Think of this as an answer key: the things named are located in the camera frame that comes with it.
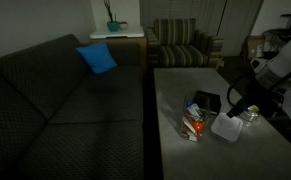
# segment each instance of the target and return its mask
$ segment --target curtain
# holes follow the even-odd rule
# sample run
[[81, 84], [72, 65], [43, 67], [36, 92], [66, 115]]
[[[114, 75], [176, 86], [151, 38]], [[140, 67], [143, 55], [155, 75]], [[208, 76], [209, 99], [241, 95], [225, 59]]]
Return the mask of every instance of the curtain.
[[196, 29], [216, 34], [226, 0], [140, 0], [141, 26], [156, 18], [195, 18]]

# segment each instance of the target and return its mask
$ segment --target cable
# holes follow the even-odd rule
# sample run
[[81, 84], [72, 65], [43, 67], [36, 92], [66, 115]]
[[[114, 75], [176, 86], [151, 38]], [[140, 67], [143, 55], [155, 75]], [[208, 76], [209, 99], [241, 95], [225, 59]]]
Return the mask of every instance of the cable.
[[226, 94], [226, 99], [228, 101], [228, 103], [231, 105], [231, 106], [235, 106], [235, 104], [231, 101], [230, 99], [230, 94], [231, 94], [231, 91], [232, 89], [235, 87], [235, 85], [244, 77], [248, 77], [248, 76], [251, 76], [251, 75], [254, 75], [254, 71], [248, 71], [247, 73], [244, 73], [244, 74], [241, 74], [239, 75], [238, 77], [236, 77], [234, 79], [233, 82], [230, 83], [230, 86], [227, 90], [227, 94]]

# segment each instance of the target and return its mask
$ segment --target striped armchair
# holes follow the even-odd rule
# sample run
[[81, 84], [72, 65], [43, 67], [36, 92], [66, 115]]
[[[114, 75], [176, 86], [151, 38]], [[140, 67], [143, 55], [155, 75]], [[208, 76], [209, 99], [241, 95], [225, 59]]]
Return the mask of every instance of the striped armchair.
[[145, 30], [149, 67], [215, 67], [223, 39], [195, 29], [195, 19], [156, 19]]

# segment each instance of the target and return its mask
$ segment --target wall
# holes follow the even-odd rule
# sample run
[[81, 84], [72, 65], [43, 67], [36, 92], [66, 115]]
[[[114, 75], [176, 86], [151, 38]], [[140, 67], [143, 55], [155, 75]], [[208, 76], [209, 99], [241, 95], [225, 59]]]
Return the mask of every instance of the wall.
[[281, 14], [291, 14], [291, 0], [264, 0], [251, 35], [262, 35], [269, 29], [285, 28], [289, 19], [280, 17]]
[[[96, 29], [106, 29], [109, 20], [103, 0], [91, 0], [95, 18]], [[116, 13], [117, 21], [127, 21], [129, 26], [140, 25], [139, 0], [111, 0], [113, 18]]]
[[88, 42], [91, 0], [0, 1], [0, 56], [73, 33]]

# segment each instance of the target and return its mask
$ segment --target coffee table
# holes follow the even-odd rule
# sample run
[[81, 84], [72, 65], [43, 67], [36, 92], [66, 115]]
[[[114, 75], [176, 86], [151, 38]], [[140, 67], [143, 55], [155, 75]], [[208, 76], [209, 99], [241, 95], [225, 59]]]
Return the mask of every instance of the coffee table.
[[[213, 135], [210, 126], [202, 141], [179, 136], [187, 92], [221, 95], [221, 112], [229, 84], [212, 68], [155, 68], [155, 91], [164, 179], [291, 179], [291, 144], [262, 116], [244, 126], [234, 143]], [[233, 102], [241, 96], [233, 90]]]

